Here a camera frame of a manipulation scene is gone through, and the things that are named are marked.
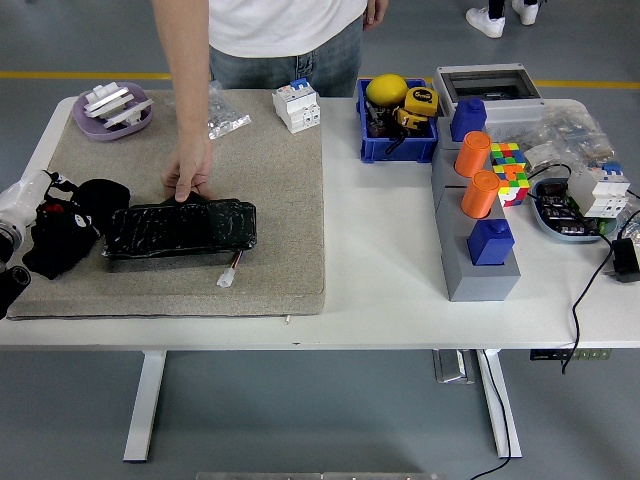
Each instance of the hand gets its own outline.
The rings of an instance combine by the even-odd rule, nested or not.
[[[382,23],[389,6],[389,0],[369,0],[362,16],[362,28],[367,31]]]
[[[162,172],[165,195],[175,195],[178,202],[184,202],[191,192],[213,199],[207,184],[212,164],[213,142],[208,134],[180,135],[178,146]]]

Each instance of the orange cylinder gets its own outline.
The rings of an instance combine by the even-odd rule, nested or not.
[[[463,177],[471,178],[474,173],[482,170],[489,152],[491,137],[484,132],[469,132],[462,140],[462,147],[453,168]]]
[[[471,218],[484,218],[498,195],[500,178],[488,170],[480,170],[471,178],[460,207]]]

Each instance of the wire connector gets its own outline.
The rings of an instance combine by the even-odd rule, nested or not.
[[[235,268],[225,268],[224,272],[222,272],[222,275],[220,275],[220,278],[218,279],[217,285],[222,288],[230,287],[233,283],[233,277],[235,276],[235,274]]]

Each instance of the black battery pack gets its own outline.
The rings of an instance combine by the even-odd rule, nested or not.
[[[237,199],[205,200],[118,210],[102,255],[111,260],[216,254],[256,245],[256,208]]]

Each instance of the black power adapter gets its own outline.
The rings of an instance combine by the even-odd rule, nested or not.
[[[613,268],[616,280],[631,283],[640,280],[638,257],[630,238],[622,238],[611,242],[613,246]]]

